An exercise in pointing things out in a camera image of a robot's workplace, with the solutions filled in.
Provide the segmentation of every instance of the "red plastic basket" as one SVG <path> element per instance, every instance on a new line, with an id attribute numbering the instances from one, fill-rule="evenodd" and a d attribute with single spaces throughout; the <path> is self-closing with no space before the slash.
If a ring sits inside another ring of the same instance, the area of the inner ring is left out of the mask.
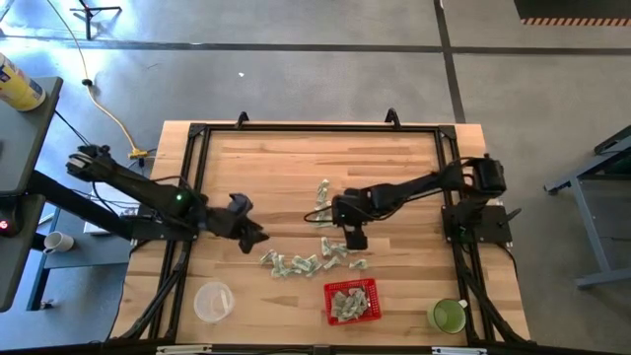
<path id="1" fill-rule="evenodd" d="M 359 316 L 358 319 L 348 321 L 338 321 L 337 318 L 331 316 L 331 298 L 337 291 L 341 291 L 348 295 L 348 290 L 361 287 L 366 290 L 369 305 L 366 311 Z M 379 297 L 377 296 L 377 285 L 375 279 L 362 279 L 345 282 L 335 282 L 324 285 L 324 303 L 326 304 L 326 318 L 331 325 L 351 324 L 354 322 L 378 320 L 382 317 L 382 310 L 379 307 Z"/>

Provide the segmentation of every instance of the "wooden tabletop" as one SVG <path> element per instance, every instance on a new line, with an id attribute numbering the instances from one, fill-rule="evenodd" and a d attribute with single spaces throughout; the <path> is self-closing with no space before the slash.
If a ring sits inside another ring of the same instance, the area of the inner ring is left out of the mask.
<path id="1" fill-rule="evenodd" d="M 152 178 L 179 174 L 189 123 L 165 122 Z M 459 124 L 456 133 L 462 156 L 485 152 L 480 125 Z M 193 162 L 198 153 L 196 147 Z M 368 250 L 312 279 L 273 279 L 269 267 L 258 265 L 268 249 L 286 259 L 314 253 L 322 259 L 320 236 L 343 242 L 340 229 L 316 229 L 303 222 L 303 215 L 314 209 L 316 188 L 324 178 L 330 181 L 330 198 L 346 187 L 401 182 L 437 167 L 434 138 L 425 133 L 213 132 L 202 192 L 213 206 L 226 206 L 230 192 L 245 193 L 254 203 L 249 217 L 271 239 L 242 254 L 235 241 L 200 236 L 188 267 L 177 343 L 464 344 L 463 332 L 442 334 L 430 327 L 426 315 L 432 303 L 458 297 L 451 247 L 442 234 L 442 195 L 411 202 L 387 221 L 370 224 L 365 228 Z M 129 328 L 154 296 L 164 248 L 164 243 L 151 242 L 132 255 L 112 336 Z M 514 330 L 529 338 L 511 260 L 496 246 L 480 246 L 480 254 L 489 297 Z M 358 258 L 366 258 L 370 267 L 348 269 L 348 262 Z M 323 285 L 369 277 L 377 280 L 382 319 L 328 325 Z M 216 324 L 203 322 L 193 310 L 195 293 L 212 280 L 227 284 L 236 298 L 233 312 Z M 171 301 L 170 296 L 162 331 Z M 482 334 L 477 304 L 472 303 Z"/>

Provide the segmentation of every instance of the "green cup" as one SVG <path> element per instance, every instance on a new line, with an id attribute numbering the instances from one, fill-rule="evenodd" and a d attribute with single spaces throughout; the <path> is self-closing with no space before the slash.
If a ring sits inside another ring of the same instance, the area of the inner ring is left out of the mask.
<path id="1" fill-rule="evenodd" d="M 464 329 L 466 316 L 465 300 L 441 300 L 427 311 L 427 319 L 437 330 L 447 334 L 456 334 Z"/>

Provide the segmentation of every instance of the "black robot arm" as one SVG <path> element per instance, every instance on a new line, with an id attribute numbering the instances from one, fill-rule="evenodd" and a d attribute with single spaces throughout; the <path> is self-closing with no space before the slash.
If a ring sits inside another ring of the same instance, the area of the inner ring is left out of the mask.
<path id="1" fill-rule="evenodd" d="M 244 253 L 269 239 L 263 228 L 247 217 L 253 207 L 247 196 L 231 194 L 232 202 L 226 208 L 207 207 L 208 197 L 190 188 L 183 177 L 170 177 L 181 179 L 183 186 L 158 184 L 117 164 L 108 146 L 79 147 L 66 168 L 73 177 L 105 182 L 155 211 L 150 217 L 124 217 L 130 238 L 192 241 L 200 231 L 208 231 L 238 240 Z"/>
<path id="2" fill-rule="evenodd" d="M 471 173 L 463 169 L 471 168 Z M 489 199 L 506 190 L 500 162 L 484 158 L 464 158 L 431 173 L 400 184 L 380 183 L 361 189 L 347 188 L 331 200 L 333 224 L 344 230 L 349 249 L 366 249 L 368 239 L 362 227 L 368 222 L 392 216 L 405 203 L 442 191 L 462 191 L 466 198 L 456 207 L 455 223 L 474 224 Z"/>

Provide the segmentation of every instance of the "yellow spray can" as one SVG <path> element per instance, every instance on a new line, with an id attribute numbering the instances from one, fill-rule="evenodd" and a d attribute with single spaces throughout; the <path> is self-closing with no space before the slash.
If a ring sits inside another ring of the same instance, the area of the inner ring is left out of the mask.
<path id="1" fill-rule="evenodd" d="M 43 103 L 46 91 L 0 53 L 0 99 L 16 110 L 28 111 Z"/>

